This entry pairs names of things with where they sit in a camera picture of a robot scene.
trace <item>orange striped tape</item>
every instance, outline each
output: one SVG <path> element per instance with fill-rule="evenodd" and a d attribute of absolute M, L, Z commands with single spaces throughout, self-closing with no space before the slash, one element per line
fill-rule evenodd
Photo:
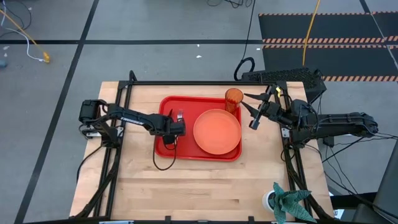
<path fill-rule="evenodd" d="M 398 82 L 398 76 L 322 76 L 326 82 Z"/>
<path fill-rule="evenodd" d="M 321 49 L 321 48 L 325 48 L 325 49 L 347 49 L 347 48 L 354 48 L 354 49 L 358 49 L 358 48 L 387 48 L 385 45 L 307 45 L 308 48 L 312 49 Z M 266 44 L 262 47 L 263 49 L 269 49 L 269 48 L 304 48 L 304 45 L 302 44 Z"/>
<path fill-rule="evenodd" d="M 389 41 L 397 41 L 398 36 L 391 36 Z M 262 40 L 266 44 L 304 44 L 305 38 L 267 38 Z M 309 44 L 381 44 L 386 39 L 378 38 L 308 38 Z"/>
<path fill-rule="evenodd" d="M 370 15 L 368 12 L 346 12 L 346 13 L 317 13 L 317 16 L 331 15 Z M 260 13 L 259 16 L 312 16 L 312 13 Z"/>
<path fill-rule="evenodd" d="M 398 11 L 376 11 L 372 12 L 373 15 L 375 14 L 381 14 L 381 13 L 397 13 Z"/>

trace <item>orange plate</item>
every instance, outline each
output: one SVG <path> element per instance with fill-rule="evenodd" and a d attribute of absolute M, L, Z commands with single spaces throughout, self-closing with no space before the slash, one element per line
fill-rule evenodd
<path fill-rule="evenodd" d="M 193 126 L 193 137 L 206 152 L 222 155 L 232 151 L 241 140 L 241 125 L 229 112 L 220 109 L 201 114 Z"/>

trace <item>wooden table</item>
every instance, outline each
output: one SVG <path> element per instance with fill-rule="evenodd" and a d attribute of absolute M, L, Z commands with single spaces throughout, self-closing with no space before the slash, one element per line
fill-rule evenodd
<path fill-rule="evenodd" d="M 117 82 L 103 82 L 99 99 L 115 101 Z M 302 83 L 290 82 L 289 95 L 306 100 Z M 233 86 L 133 86 L 129 108 L 143 113 L 157 113 L 166 96 L 205 96 L 222 98 Z M 238 86 L 244 93 L 260 94 L 264 86 Z M 257 108 L 259 101 L 245 97 Z M 178 159 L 167 171 L 157 170 L 152 163 L 154 137 L 140 126 L 127 124 L 118 181 L 113 203 L 115 220 L 275 220 L 272 212 L 262 207 L 262 196 L 272 184 L 289 190 L 285 163 L 280 159 L 282 140 L 279 125 L 261 119 L 257 131 L 249 128 L 252 120 L 242 110 L 243 152 L 234 162 L 210 162 Z M 85 156 L 96 149 L 100 139 L 88 141 Z M 318 147 L 316 141 L 309 145 Z M 105 150 L 88 159 L 80 172 L 70 214 L 76 215 L 89 201 L 100 179 Z M 323 209 L 333 216 L 322 162 L 309 147 L 301 150 L 308 189 Z M 168 166 L 172 159 L 156 156 L 159 166 Z M 104 193 L 101 214 L 104 214 L 108 193 Z"/>

